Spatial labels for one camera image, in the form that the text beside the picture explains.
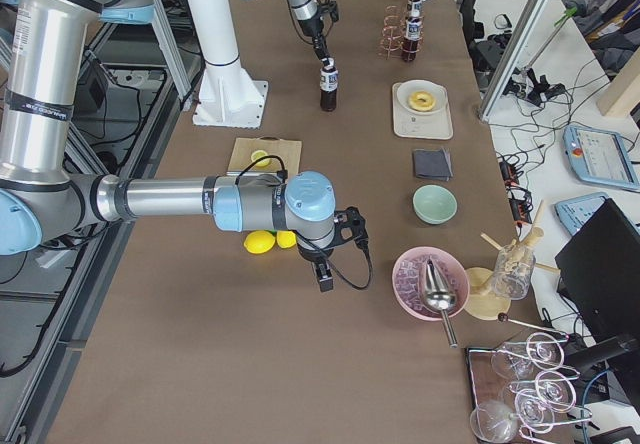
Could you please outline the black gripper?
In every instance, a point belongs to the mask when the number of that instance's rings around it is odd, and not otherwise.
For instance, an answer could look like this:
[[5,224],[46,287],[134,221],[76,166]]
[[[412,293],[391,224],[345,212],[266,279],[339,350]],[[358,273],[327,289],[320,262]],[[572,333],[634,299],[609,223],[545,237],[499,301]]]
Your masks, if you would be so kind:
[[310,19],[298,21],[302,33],[304,36],[311,39],[311,43],[314,52],[318,59],[321,61],[321,65],[334,67],[334,59],[330,57],[330,53],[326,44],[326,38],[324,36],[324,24],[320,16],[313,16]]
[[328,259],[332,254],[332,250],[319,248],[303,237],[297,237],[297,248],[300,255],[311,263],[314,277],[319,284],[320,291],[331,291],[334,288],[334,280]]

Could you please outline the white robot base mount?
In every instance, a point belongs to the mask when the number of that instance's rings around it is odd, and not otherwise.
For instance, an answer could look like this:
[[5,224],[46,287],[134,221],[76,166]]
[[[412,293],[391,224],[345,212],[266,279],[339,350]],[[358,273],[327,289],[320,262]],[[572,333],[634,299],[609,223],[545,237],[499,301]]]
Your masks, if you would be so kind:
[[188,0],[205,70],[193,123],[257,129],[268,83],[242,67],[229,0]]

